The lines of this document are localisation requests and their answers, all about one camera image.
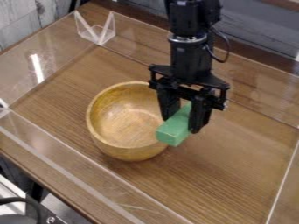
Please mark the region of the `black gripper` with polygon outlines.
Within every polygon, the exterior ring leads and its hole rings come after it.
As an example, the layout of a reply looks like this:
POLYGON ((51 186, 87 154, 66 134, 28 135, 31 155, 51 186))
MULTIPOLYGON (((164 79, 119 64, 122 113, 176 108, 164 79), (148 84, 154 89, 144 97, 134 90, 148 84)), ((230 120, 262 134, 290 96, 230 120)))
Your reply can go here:
POLYGON ((171 36, 171 64, 148 67, 150 88, 158 92, 162 117, 167 120, 180 109, 180 99, 191 101, 188 129, 196 134, 208 124, 212 109, 223 110, 230 84, 212 74, 215 57, 211 39, 171 36))

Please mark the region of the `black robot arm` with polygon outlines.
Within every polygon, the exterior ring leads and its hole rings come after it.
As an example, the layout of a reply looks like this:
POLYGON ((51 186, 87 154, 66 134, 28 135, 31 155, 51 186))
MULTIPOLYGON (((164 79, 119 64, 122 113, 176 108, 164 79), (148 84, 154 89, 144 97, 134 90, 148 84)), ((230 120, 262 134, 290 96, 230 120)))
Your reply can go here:
POLYGON ((158 93, 163 119, 179 111, 182 100, 191 102, 188 131, 198 133, 211 112, 226 108, 230 84, 212 74, 214 25, 220 21, 220 0, 164 0, 170 22, 171 63, 148 67, 150 88, 158 93))

